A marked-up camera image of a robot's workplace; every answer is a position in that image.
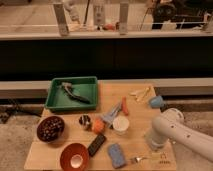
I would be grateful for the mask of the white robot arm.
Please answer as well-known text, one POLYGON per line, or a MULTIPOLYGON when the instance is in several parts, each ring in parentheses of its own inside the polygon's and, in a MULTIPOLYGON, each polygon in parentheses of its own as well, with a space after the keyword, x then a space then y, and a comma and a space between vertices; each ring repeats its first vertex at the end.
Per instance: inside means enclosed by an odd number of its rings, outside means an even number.
POLYGON ((149 148, 158 151, 168 140, 174 140, 213 162, 213 137, 188 128, 183 122, 183 113, 176 108, 169 108, 154 117, 145 134, 149 148))

